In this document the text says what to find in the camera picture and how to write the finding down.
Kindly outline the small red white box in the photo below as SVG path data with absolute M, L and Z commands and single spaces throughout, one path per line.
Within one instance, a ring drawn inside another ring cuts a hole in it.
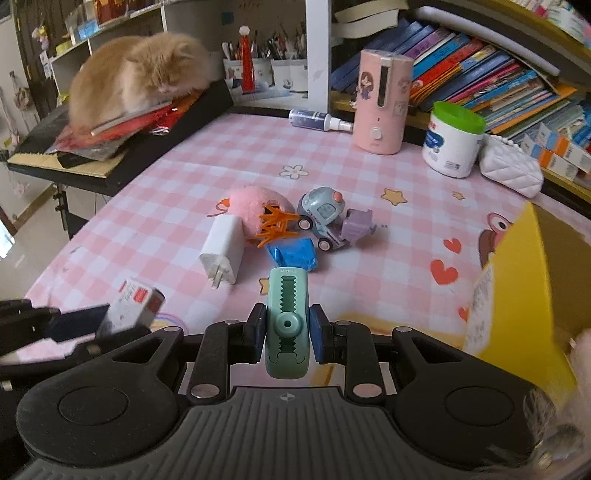
M 136 279 L 126 279 L 109 305 L 96 337 L 105 338 L 138 326 L 149 328 L 164 300 L 157 288 Z

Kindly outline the red tassel ornament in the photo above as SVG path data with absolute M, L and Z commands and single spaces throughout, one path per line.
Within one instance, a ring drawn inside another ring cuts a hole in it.
M 254 71 L 252 64 L 252 50 L 250 49 L 248 25 L 239 27 L 240 35 L 240 59 L 242 59 L 242 92 L 245 94 L 256 91 L 256 80 L 254 80 Z

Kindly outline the blue packet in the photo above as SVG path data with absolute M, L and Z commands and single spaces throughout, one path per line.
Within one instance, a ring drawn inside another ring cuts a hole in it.
M 307 272 L 318 268 L 315 245 L 310 238 L 273 242 L 266 245 L 266 251 L 277 267 L 301 268 Z

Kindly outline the grey toy car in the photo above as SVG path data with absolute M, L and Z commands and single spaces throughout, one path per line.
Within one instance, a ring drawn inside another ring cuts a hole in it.
M 342 193 L 331 187 L 318 187 L 298 201 L 297 227 L 311 232 L 323 252 L 338 250 L 373 235 L 377 225 L 373 211 L 346 207 Z

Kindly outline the white jar green lid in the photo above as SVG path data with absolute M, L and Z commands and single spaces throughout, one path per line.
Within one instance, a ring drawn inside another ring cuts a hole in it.
M 423 158 L 436 172 L 466 178 L 473 169 L 486 131 L 485 119 L 463 106 L 436 101 L 423 145 Z

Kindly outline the pink plush chick toy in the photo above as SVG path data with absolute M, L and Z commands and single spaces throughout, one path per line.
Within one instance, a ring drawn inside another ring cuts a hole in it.
M 297 237 L 297 214 L 283 195 L 266 187 L 250 185 L 232 190 L 215 205 L 217 215 L 230 214 L 242 220 L 245 240 L 257 248 Z

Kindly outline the blue spray bottle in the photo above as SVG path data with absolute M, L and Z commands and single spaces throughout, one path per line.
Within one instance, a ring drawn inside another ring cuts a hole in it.
M 353 123 L 336 118 L 329 113 L 291 109 L 288 113 L 288 120 L 292 126 L 297 128 L 353 133 Z

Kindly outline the black piano keyboard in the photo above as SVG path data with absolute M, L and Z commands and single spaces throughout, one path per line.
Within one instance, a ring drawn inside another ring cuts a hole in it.
M 70 153 L 46 152 L 65 126 L 66 108 L 60 107 L 33 129 L 9 157 L 6 166 L 15 173 L 113 196 L 176 145 L 221 117 L 232 105 L 228 86 L 223 80 L 215 81 L 169 133 L 138 133 L 128 139 L 113 158 L 90 162 Z

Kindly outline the green correction tape dispenser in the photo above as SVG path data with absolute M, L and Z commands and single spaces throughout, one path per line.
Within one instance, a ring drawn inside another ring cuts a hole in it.
M 308 373 L 308 272 L 270 270 L 267 294 L 266 372 L 276 379 L 300 379 Z

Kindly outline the white power adapter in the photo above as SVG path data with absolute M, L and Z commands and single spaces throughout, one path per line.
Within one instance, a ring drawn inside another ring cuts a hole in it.
M 217 216 L 199 254 L 212 288 L 217 289 L 222 282 L 235 284 L 244 252 L 242 219 L 230 214 Z

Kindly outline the white quilted pouch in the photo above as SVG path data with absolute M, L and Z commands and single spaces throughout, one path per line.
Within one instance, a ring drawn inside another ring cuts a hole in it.
M 538 161 L 512 140 L 486 135 L 478 164 L 484 177 L 528 199 L 542 190 L 544 176 Z

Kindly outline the pink checkered tablecloth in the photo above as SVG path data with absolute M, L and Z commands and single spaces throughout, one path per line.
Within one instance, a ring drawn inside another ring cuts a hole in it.
M 348 133 L 295 128 L 286 119 L 228 114 L 163 155 L 70 241 L 29 291 L 36 306 L 62 311 L 112 303 L 126 279 L 157 288 L 160 316 L 188 333 L 245 320 L 266 301 L 266 251 L 245 240 L 233 285 L 217 289 L 199 254 L 215 205 L 235 189 L 269 188 L 297 204 L 318 187 L 346 207 L 372 210 L 373 235 L 318 251 L 308 299 L 329 320 L 391 333 L 406 325 L 463 349 L 474 284 L 525 206 L 535 204 L 585 240 L 590 223 L 546 197 L 528 200 L 479 173 L 444 176 L 422 151 L 394 155 L 356 147 Z

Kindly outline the red papers stack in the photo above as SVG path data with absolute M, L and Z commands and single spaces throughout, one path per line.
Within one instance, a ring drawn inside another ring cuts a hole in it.
M 120 116 L 87 132 L 74 130 L 68 124 L 45 154 L 73 154 L 88 161 L 106 161 L 138 134 L 167 135 L 200 95 L 193 93 Z

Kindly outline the row of books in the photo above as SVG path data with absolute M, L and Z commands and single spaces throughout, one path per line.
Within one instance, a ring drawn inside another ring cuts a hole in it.
M 363 50 L 401 55 L 414 63 L 406 118 L 413 130 L 425 131 L 435 104 L 446 101 L 483 115 L 489 132 L 520 135 L 590 92 L 544 71 L 523 53 L 414 18 L 353 45 L 358 51 L 329 78 L 332 107 L 352 113 L 378 90 L 380 81 L 360 72 Z

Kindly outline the orange fluffy cat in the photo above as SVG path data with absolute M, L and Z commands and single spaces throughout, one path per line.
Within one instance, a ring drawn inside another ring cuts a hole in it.
M 79 132 L 203 91 L 214 81 L 202 43 L 187 34 L 122 36 L 96 50 L 75 75 L 69 124 Z

